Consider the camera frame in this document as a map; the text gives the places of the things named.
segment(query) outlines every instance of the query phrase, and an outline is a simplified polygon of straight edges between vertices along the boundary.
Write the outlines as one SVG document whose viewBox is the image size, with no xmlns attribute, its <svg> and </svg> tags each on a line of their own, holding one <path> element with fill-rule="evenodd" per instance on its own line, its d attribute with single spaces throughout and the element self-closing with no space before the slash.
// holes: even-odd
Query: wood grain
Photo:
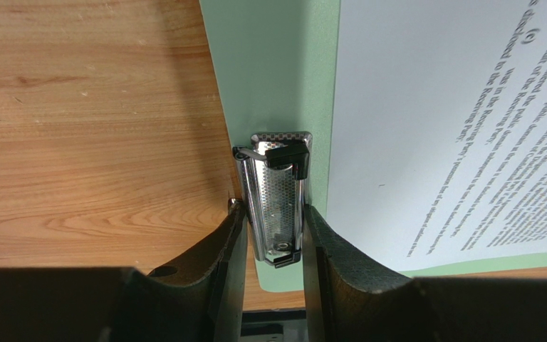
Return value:
<svg viewBox="0 0 547 342">
<path fill-rule="evenodd" d="M 229 151 L 197 0 L 0 0 L 0 266 L 150 271 L 225 217 Z"/>
</svg>

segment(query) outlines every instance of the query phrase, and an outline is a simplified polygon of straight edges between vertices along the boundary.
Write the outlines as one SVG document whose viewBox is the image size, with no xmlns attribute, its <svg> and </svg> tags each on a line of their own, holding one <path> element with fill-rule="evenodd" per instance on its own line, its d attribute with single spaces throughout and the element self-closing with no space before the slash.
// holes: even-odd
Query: sheet of paper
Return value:
<svg viewBox="0 0 547 342">
<path fill-rule="evenodd" d="M 342 1 L 327 220 L 398 271 L 547 252 L 547 0 Z"/>
</svg>

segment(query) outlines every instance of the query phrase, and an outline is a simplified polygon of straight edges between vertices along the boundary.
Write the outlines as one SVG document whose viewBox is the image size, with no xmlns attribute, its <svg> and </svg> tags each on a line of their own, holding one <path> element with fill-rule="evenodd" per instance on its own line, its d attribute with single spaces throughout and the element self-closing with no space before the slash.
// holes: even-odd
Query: wooden surface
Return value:
<svg viewBox="0 0 547 342">
<path fill-rule="evenodd" d="M 159 266 L 239 195 L 229 151 L 197 0 L 0 0 L 0 266 Z M 303 305 L 248 268 L 245 309 Z"/>
</svg>

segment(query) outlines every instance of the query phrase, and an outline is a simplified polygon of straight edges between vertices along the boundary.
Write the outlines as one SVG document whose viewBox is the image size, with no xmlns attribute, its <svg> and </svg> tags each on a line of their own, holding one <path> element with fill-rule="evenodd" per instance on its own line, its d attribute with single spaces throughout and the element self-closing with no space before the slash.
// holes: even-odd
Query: white paper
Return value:
<svg viewBox="0 0 547 342">
<path fill-rule="evenodd" d="M 328 223 L 398 271 L 547 252 L 547 1 L 341 3 Z"/>
</svg>

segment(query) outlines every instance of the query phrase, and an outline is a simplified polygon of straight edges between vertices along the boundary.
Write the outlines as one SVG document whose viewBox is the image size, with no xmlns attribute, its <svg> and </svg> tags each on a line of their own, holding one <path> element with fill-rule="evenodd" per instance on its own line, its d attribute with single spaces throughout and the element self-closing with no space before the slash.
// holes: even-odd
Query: wooden table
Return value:
<svg viewBox="0 0 547 342">
<path fill-rule="evenodd" d="M 238 196 L 198 0 L 0 0 L 0 266 L 148 272 Z"/>
</svg>

